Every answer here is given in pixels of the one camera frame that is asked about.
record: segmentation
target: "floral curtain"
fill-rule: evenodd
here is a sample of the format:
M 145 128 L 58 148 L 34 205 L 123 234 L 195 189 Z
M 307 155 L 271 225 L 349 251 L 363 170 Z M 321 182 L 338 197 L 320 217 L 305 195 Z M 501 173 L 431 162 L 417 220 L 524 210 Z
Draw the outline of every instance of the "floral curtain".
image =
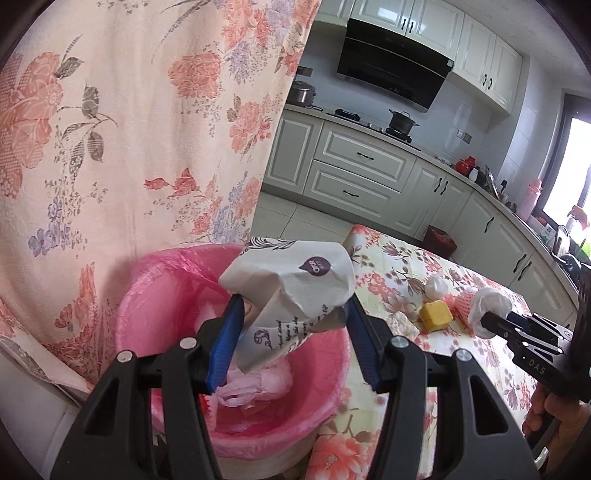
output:
M 244 242 L 320 0 L 56 0 L 0 73 L 0 346 L 89 391 L 133 263 Z

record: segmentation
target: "drawer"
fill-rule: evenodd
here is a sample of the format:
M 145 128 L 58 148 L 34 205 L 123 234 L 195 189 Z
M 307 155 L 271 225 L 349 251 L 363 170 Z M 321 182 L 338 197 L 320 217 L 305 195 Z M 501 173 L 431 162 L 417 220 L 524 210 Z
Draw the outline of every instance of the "drawer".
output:
M 342 168 L 313 160 L 304 195 L 383 223 L 400 193 Z
M 314 159 L 400 192 L 417 157 L 352 128 L 324 122 Z

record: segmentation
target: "cabinet door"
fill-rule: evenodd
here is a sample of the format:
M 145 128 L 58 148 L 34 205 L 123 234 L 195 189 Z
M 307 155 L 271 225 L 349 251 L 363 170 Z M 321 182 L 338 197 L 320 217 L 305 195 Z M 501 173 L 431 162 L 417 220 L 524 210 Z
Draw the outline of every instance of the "cabinet door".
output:
M 312 162 L 304 195 L 379 223 L 400 197 L 395 190 L 317 160 Z
M 355 0 L 351 18 L 404 35 L 413 0 Z
M 392 209 L 387 226 L 416 237 L 432 201 L 443 189 L 445 176 L 442 169 L 418 158 L 407 185 Z
M 402 191 L 417 157 L 349 127 L 324 122 L 314 158 Z
M 448 174 L 436 192 L 416 238 L 423 239 L 429 225 L 449 232 L 472 192 L 472 187 Z
M 284 110 L 264 182 L 291 192 L 302 193 L 320 137 L 323 120 L 304 113 Z
M 569 295 L 552 269 L 537 253 L 519 270 L 518 277 L 509 288 L 523 295 L 532 312 L 553 322 L 563 323 L 574 312 Z
M 406 36 L 455 60 L 464 15 L 443 0 L 415 0 Z
M 322 0 L 315 22 L 346 26 L 355 0 Z
M 493 32 L 466 15 L 452 71 L 483 92 L 488 87 L 495 40 L 496 35 Z
M 511 113 L 521 74 L 521 55 L 499 37 L 495 41 L 492 68 L 486 82 L 486 94 Z
M 478 259 L 483 255 L 480 242 L 486 226 L 490 226 L 499 213 L 478 192 L 473 192 L 457 220 L 449 230 L 449 235 L 457 245 L 452 254 L 453 261 L 471 270 L 478 267 Z
M 531 242 L 505 216 L 496 212 L 495 220 L 482 236 L 474 270 L 508 287 L 534 252 Z

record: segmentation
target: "cooking pot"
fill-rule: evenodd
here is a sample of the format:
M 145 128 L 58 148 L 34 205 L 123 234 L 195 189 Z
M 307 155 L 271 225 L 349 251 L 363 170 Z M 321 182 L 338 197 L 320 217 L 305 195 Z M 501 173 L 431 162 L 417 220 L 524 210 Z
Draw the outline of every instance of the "cooking pot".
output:
M 408 112 L 395 112 L 394 110 L 390 110 L 390 113 L 392 114 L 390 128 L 402 133 L 403 135 L 408 135 L 412 127 L 420 126 L 412 118 L 410 118 Z
M 314 102 L 316 95 L 316 88 L 314 85 L 302 82 L 301 80 L 294 80 L 291 82 L 291 88 L 287 94 L 286 102 L 290 105 L 310 106 Z

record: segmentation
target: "upper cabinet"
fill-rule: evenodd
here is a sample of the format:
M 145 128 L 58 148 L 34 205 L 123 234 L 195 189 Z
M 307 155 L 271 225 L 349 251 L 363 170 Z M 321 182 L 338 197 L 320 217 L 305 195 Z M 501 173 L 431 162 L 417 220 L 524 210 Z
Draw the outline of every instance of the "upper cabinet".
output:
M 521 55 L 468 15 L 453 72 L 511 113 L 521 74 Z
M 513 109 L 517 94 L 521 60 L 521 55 L 499 37 L 496 38 L 491 73 L 486 82 L 486 94 L 509 113 Z
M 346 26 L 355 0 L 322 0 L 315 21 Z
M 464 16 L 443 0 L 415 0 L 406 36 L 455 60 Z
M 356 0 L 351 18 L 412 38 L 455 60 L 464 12 L 443 0 Z
M 406 35 L 412 11 L 413 0 L 356 0 L 351 18 Z
M 495 40 L 493 32 L 466 15 L 453 71 L 483 92 L 492 68 Z

